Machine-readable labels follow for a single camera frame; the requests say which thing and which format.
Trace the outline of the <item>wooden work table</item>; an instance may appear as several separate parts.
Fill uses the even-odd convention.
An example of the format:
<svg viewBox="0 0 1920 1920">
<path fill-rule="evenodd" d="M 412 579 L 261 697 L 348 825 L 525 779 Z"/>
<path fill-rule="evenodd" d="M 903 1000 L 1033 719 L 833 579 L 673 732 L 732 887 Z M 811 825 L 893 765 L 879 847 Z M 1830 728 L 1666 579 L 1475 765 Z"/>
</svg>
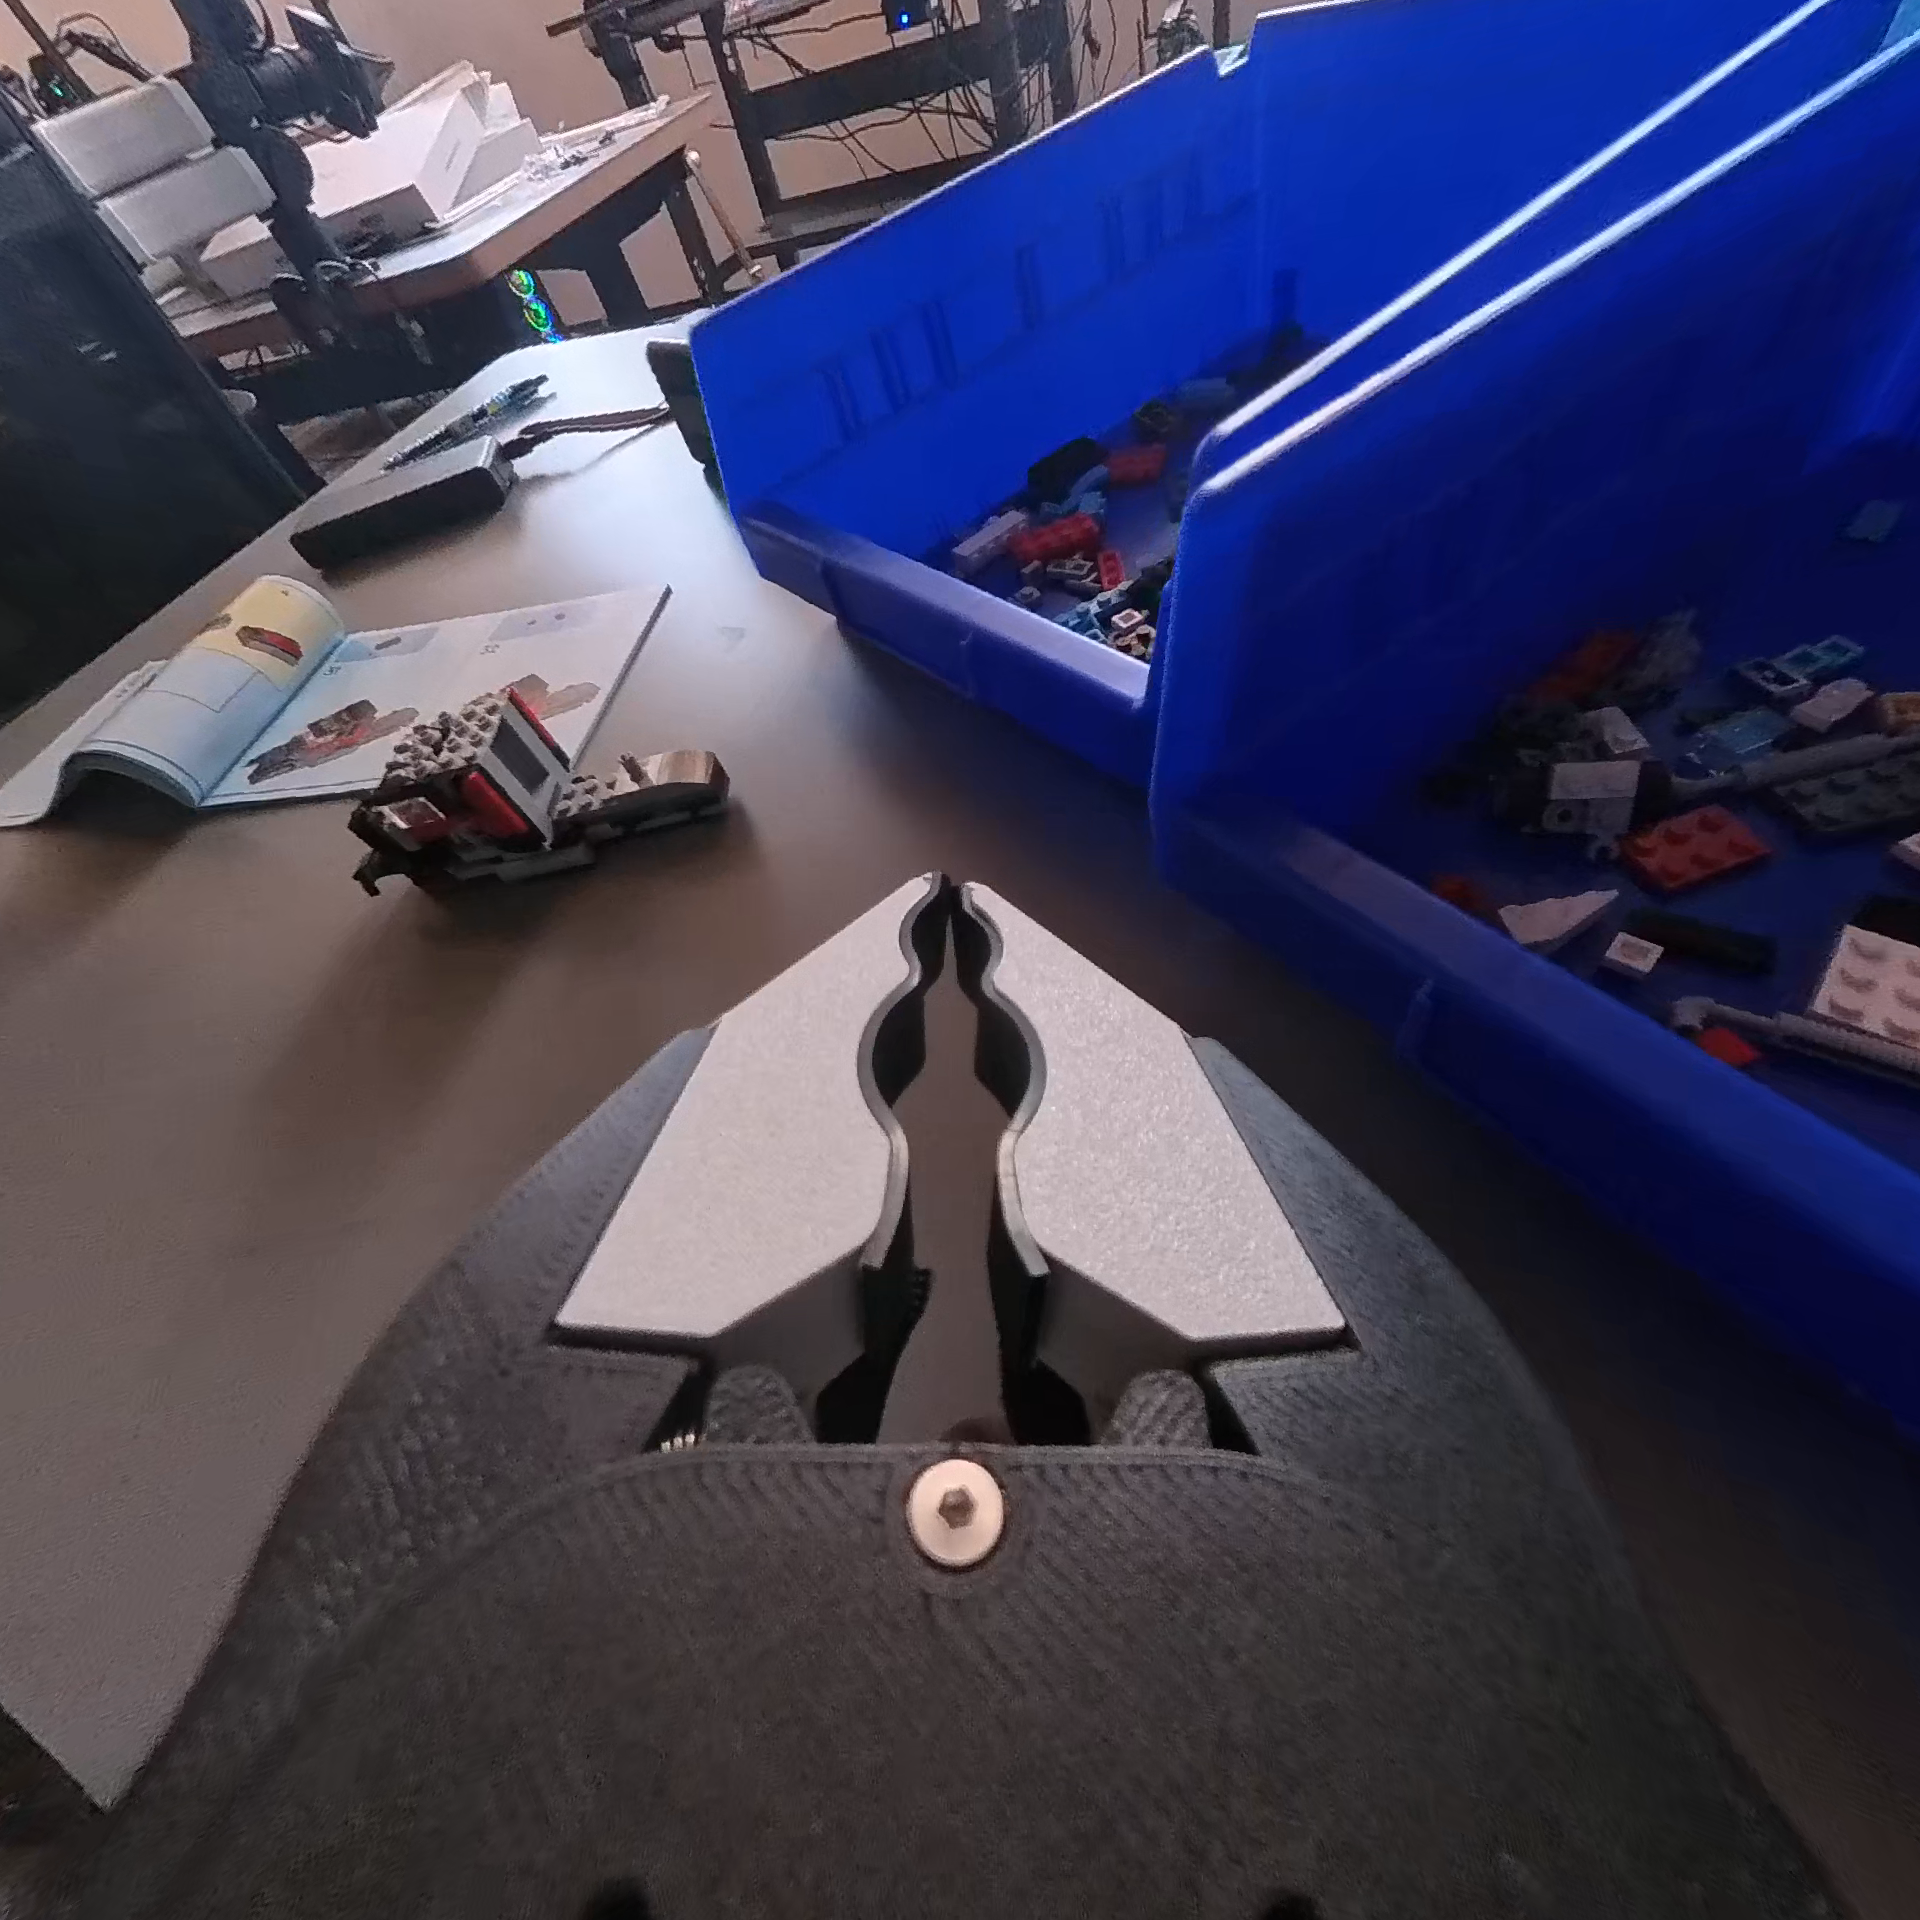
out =
<svg viewBox="0 0 1920 1920">
<path fill-rule="evenodd" d="M 369 396 L 446 392 L 508 347 L 540 341 L 508 277 L 527 277 L 531 292 L 556 271 L 584 277 L 610 327 L 690 313 L 726 302 L 729 277 L 749 266 L 745 241 L 714 249 L 695 207 L 703 122 L 708 97 L 695 89 L 581 155 L 525 168 L 439 229 L 369 258 L 348 286 L 369 341 L 304 347 L 272 297 L 186 292 L 160 313 L 203 365 L 343 376 L 348 392 Z M 625 241 L 654 220 L 673 222 L 690 302 L 654 305 L 640 292 Z"/>
</svg>

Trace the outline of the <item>pile of mixed toy bricks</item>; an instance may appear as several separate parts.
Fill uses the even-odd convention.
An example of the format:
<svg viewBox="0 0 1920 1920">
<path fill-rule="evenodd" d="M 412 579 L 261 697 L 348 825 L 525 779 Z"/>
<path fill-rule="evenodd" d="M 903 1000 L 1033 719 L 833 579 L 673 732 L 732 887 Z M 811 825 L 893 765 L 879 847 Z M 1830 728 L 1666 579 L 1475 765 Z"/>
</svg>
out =
<svg viewBox="0 0 1920 1920">
<path fill-rule="evenodd" d="M 1752 1072 L 1915 1099 L 1915 497 L 1595 635 L 1414 785 L 1414 874 Z"/>
</svg>

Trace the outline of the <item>toy brick vehicle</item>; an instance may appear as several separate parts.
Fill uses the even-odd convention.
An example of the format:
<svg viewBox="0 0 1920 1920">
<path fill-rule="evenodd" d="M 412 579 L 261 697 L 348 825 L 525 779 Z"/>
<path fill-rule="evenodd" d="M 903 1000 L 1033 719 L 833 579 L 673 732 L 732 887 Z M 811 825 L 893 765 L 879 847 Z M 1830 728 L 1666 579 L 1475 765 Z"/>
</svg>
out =
<svg viewBox="0 0 1920 1920">
<path fill-rule="evenodd" d="M 621 756 L 591 778 L 564 753 L 547 682 L 525 675 L 400 732 L 354 803 L 359 891 L 400 876 L 423 895 L 596 866 L 600 847 L 726 814 L 714 753 Z"/>
</svg>

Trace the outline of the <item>dark pen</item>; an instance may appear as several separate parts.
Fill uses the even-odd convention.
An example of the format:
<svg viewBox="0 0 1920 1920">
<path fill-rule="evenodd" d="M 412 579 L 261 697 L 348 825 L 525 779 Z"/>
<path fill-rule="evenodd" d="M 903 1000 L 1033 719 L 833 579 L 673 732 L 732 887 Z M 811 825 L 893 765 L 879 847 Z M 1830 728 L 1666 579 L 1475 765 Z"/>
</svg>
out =
<svg viewBox="0 0 1920 1920">
<path fill-rule="evenodd" d="M 441 428 L 434 428 L 430 440 L 419 440 L 419 441 L 390 453 L 390 458 L 381 463 L 381 472 L 400 472 L 400 466 L 430 463 L 430 458 L 439 458 L 439 453 L 446 453 L 446 447 L 492 440 L 502 422 L 521 422 L 521 420 L 527 420 L 527 415 L 541 408 L 541 403 L 547 403 L 547 376 L 521 376 L 521 380 L 508 380 L 504 392 L 494 392 L 494 396 L 485 396 L 483 403 L 469 403 L 465 415 L 455 415 L 455 420 L 446 420 Z"/>
</svg>

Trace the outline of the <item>white cardboard box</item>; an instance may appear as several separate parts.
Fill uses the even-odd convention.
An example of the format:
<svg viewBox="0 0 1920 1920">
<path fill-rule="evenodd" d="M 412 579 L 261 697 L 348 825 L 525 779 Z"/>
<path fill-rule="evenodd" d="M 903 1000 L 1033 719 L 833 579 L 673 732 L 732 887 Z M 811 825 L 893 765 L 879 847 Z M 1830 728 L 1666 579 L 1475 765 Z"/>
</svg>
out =
<svg viewBox="0 0 1920 1920">
<path fill-rule="evenodd" d="M 261 220 L 278 207 L 278 186 L 242 146 L 203 146 L 148 180 L 128 180 L 97 201 L 109 240 L 132 266 L 200 258 L 203 241 L 240 220 Z"/>
<path fill-rule="evenodd" d="M 87 201 L 109 201 L 215 146 L 210 121 L 175 74 L 45 115 L 32 139 Z"/>
</svg>

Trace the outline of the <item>small dark device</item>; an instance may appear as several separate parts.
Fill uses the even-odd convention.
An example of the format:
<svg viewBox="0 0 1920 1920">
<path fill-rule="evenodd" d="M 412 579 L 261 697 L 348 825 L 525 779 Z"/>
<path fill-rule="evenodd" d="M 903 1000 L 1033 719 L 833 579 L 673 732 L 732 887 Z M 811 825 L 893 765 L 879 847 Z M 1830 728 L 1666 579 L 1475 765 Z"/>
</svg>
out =
<svg viewBox="0 0 1920 1920">
<path fill-rule="evenodd" d="M 708 492 L 726 492 L 726 472 L 721 472 L 721 453 L 714 453 L 714 440 L 708 440 L 708 408 L 703 408 L 703 396 L 699 396 L 690 341 L 686 339 L 648 339 L 645 357 L 648 357 L 648 370 L 656 380 L 661 408 L 674 422 L 686 453 L 703 472 Z"/>
</svg>

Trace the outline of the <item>black metal rack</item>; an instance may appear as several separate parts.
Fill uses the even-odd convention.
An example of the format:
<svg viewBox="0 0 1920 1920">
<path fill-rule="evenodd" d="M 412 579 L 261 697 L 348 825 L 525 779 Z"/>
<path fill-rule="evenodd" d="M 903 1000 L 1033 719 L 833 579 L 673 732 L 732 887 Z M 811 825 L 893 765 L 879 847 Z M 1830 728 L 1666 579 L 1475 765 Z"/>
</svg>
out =
<svg viewBox="0 0 1920 1920">
<path fill-rule="evenodd" d="M 799 50 L 840 31 L 833 6 L 564 6 L 541 36 L 574 36 L 635 111 L 645 48 L 703 48 L 745 152 L 755 233 L 726 209 L 726 271 L 797 266 L 879 215 L 965 178 L 1083 106 L 1086 12 L 1064 0 L 853 6 L 879 48 Z"/>
</svg>

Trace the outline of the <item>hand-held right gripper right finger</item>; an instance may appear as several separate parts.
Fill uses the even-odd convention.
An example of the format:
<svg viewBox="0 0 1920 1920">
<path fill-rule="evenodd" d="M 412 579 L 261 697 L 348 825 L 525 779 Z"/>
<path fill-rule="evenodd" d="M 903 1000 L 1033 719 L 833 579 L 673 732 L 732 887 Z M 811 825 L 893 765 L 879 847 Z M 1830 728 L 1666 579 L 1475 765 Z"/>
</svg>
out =
<svg viewBox="0 0 1920 1920">
<path fill-rule="evenodd" d="M 979 882 L 959 887 L 989 1164 L 1002 1404 L 1086 1445 L 1150 1374 L 1346 1340 L 1196 1037 Z"/>
</svg>

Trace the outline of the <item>open instruction booklet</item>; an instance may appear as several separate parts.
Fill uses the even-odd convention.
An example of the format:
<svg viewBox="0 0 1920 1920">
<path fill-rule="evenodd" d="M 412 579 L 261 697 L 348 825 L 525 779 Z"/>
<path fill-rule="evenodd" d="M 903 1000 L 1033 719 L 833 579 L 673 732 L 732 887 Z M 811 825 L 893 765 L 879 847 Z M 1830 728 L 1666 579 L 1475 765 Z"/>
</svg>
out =
<svg viewBox="0 0 1920 1920">
<path fill-rule="evenodd" d="M 42 825 L 87 778 L 182 810 L 363 795 L 412 725 L 521 697 L 581 762 L 673 586 L 348 635 L 322 590 L 256 576 L 175 657 L 118 675 L 0 791 Z"/>
</svg>

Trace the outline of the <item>blue plastic storage bin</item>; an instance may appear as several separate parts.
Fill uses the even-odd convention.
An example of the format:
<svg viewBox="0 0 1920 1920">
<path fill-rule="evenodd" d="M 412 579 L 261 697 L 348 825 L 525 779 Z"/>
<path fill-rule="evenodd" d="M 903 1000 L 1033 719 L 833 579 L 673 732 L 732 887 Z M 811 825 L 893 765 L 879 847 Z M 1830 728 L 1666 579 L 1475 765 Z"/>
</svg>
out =
<svg viewBox="0 0 1920 1920">
<path fill-rule="evenodd" d="M 1189 501 L 1156 866 L 1915 1432 L 1915 1099 L 1737 1072 L 1432 895 L 1414 785 L 1595 635 L 1915 497 L 1915 36 Z"/>
<path fill-rule="evenodd" d="M 690 327 L 762 579 L 1144 785 L 1156 671 L 951 563 L 1047 453 L 1196 376 L 1475 305 L 1876 58 L 1899 6 L 1301 6 Z"/>
</svg>

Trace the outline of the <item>black mesh cabinet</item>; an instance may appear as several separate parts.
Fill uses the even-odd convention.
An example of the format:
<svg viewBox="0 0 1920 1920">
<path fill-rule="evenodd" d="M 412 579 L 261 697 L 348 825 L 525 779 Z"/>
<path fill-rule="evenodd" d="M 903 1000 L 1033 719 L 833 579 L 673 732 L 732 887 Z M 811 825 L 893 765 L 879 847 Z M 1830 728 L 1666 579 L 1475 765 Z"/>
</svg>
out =
<svg viewBox="0 0 1920 1920">
<path fill-rule="evenodd" d="M 0 716 L 109 653 L 318 492 L 132 254 L 0 111 Z"/>
</svg>

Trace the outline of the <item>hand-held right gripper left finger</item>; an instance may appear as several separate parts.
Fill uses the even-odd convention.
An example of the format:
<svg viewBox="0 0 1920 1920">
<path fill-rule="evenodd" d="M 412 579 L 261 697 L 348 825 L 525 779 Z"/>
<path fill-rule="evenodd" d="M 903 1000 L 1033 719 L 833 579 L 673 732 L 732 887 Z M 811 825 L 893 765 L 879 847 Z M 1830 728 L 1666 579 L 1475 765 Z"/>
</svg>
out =
<svg viewBox="0 0 1920 1920">
<path fill-rule="evenodd" d="M 766 1367 L 829 1445 L 877 1440 L 930 1302 L 899 1091 L 946 876 L 899 882 L 726 1008 L 553 1315 L 574 1348 Z"/>
</svg>

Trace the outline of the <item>pile of small toy bricks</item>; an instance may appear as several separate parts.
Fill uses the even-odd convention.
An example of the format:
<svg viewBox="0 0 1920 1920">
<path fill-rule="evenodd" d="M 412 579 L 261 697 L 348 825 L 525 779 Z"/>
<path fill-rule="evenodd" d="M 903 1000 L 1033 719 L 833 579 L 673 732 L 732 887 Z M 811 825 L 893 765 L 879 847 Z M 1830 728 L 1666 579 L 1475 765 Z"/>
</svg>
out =
<svg viewBox="0 0 1920 1920">
<path fill-rule="evenodd" d="M 1279 324 L 1256 357 L 1140 398 L 1116 428 L 1040 458 L 1025 488 L 930 553 L 946 576 L 1116 657 L 1154 664 L 1175 530 L 1207 434 L 1316 357 Z"/>
</svg>

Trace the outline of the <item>large flat white box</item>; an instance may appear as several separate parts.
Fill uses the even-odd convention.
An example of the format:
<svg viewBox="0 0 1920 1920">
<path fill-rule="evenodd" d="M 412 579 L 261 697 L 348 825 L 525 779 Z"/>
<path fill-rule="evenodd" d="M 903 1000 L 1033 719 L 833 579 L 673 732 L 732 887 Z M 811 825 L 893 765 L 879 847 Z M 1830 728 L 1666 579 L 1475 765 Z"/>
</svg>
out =
<svg viewBox="0 0 1920 1920">
<path fill-rule="evenodd" d="M 515 89 L 485 67 L 450 61 L 400 97 L 365 139 L 328 133 L 304 146 L 312 220 L 337 241 L 412 240 L 515 180 L 540 146 L 541 133 Z"/>
</svg>

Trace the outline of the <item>black flat box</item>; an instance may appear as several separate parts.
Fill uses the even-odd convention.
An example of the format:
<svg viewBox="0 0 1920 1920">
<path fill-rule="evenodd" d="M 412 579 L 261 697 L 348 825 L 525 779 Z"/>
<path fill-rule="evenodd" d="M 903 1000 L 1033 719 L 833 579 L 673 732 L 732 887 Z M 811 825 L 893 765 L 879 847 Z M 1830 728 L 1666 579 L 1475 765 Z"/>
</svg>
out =
<svg viewBox="0 0 1920 1920">
<path fill-rule="evenodd" d="M 288 553 L 332 576 L 410 553 L 504 509 L 515 458 L 494 440 L 465 440 L 419 463 L 322 492 L 288 520 Z"/>
</svg>

